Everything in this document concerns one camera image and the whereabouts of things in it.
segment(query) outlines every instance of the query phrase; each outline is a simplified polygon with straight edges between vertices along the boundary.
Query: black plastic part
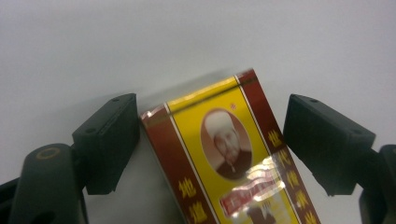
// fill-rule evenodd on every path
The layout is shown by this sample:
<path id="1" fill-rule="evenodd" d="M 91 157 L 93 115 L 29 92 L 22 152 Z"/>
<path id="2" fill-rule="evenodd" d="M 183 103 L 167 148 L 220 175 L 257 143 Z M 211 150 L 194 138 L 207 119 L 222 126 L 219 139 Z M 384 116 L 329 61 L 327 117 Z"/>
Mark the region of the black plastic part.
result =
<path id="1" fill-rule="evenodd" d="M 373 155 L 375 134 L 316 99 L 290 96 L 283 134 L 328 195 L 351 194 L 357 182 L 376 179 L 375 167 L 370 175 L 359 170 Z"/>
<path id="2" fill-rule="evenodd" d="M 86 163 L 89 194 L 116 189 L 123 169 L 139 139 L 135 94 L 108 101 L 73 132 L 74 147 Z"/>
<path id="3" fill-rule="evenodd" d="M 16 178 L 0 186 L 0 223 L 8 223 L 19 180 Z"/>
<path id="4" fill-rule="evenodd" d="M 383 146 L 379 150 L 381 158 L 379 176 L 387 205 L 384 224 L 396 223 L 396 145 Z"/>
<path id="5" fill-rule="evenodd" d="M 88 223 L 69 146 L 47 145 L 25 158 L 9 223 Z"/>
<path id="6" fill-rule="evenodd" d="M 383 223 L 385 214 L 387 213 L 387 205 L 381 192 L 378 193 L 373 194 L 364 190 L 359 197 L 362 224 Z"/>

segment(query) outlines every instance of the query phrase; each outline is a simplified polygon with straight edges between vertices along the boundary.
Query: product package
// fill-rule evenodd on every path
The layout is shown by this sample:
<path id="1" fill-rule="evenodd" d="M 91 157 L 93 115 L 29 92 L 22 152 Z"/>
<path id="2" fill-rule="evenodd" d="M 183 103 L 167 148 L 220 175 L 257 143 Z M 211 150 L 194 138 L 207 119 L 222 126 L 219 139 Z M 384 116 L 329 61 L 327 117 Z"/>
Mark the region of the product package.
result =
<path id="1" fill-rule="evenodd" d="M 141 115 L 188 223 L 320 223 L 253 70 Z"/>

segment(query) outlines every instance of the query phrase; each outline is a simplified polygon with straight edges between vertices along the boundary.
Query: chinese character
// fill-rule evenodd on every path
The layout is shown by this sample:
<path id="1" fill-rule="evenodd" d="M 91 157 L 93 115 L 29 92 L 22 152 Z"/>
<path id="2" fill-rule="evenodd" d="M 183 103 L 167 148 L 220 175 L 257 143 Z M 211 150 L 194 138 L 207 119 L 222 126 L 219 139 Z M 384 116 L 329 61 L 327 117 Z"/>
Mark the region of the chinese character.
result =
<path id="1" fill-rule="evenodd" d="M 282 141 L 280 141 L 277 131 L 272 130 L 271 132 L 269 132 L 268 138 L 270 139 L 274 147 L 279 147 L 280 145 L 282 145 Z"/>
<path id="2" fill-rule="evenodd" d="M 207 219 L 207 215 L 200 202 L 194 203 L 189 209 L 194 223 L 201 223 Z"/>
<path id="3" fill-rule="evenodd" d="M 279 151 L 279 160 L 282 162 L 282 166 L 285 167 L 285 163 L 287 165 L 291 165 L 291 161 L 289 159 L 289 155 L 286 152 L 286 150 L 280 150 Z"/>
<path id="4" fill-rule="evenodd" d="M 289 171 L 287 173 L 288 183 L 291 185 L 291 188 L 294 189 L 294 186 L 300 186 L 298 181 L 298 176 L 294 171 Z"/>
<path id="5" fill-rule="evenodd" d="M 182 192 L 183 198 L 193 197 L 197 191 L 189 178 L 184 177 L 183 182 L 178 181 L 178 189 Z"/>
<path id="6" fill-rule="evenodd" d="M 306 224 L 317 224 L 317 219 L 311 211 L 305 214 L 305 222 Z"/>
<path id="7" fill-rule="evenodd" d="M 306 195 L 301 191 L 296 192 L 297 206 L 305 209 L 306 205 L 309 205 Z"/>

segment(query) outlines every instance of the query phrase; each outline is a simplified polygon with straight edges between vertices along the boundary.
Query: white cap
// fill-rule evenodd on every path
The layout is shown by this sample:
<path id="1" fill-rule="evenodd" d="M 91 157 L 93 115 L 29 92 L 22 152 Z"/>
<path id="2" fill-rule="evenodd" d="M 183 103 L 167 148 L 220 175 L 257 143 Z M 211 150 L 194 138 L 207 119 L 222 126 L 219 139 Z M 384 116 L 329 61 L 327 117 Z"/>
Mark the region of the white cap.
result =
<path id="1" fill-rule="evenodd" d="M 207 133 L 209 133 L 210 138 L 214 138 L 215 134 L 223 128 L 231 128 L 234 130 L 233 121 L 231 120 L 230 115 L 223 111 L 218 110 L 210 113 L 205 118 L 205 127 Z"/>

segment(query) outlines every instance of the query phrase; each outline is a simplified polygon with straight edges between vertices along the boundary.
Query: box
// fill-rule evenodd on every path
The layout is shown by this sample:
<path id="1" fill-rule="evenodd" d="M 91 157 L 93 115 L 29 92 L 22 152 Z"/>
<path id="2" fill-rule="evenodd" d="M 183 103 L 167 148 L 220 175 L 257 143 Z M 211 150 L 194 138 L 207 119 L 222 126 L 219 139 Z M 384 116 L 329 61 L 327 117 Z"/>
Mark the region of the box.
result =
<path id="1" fill-rule="evenodd" d="M 253 70 L 141 115 L 188 223 L 319 223 Z"/>

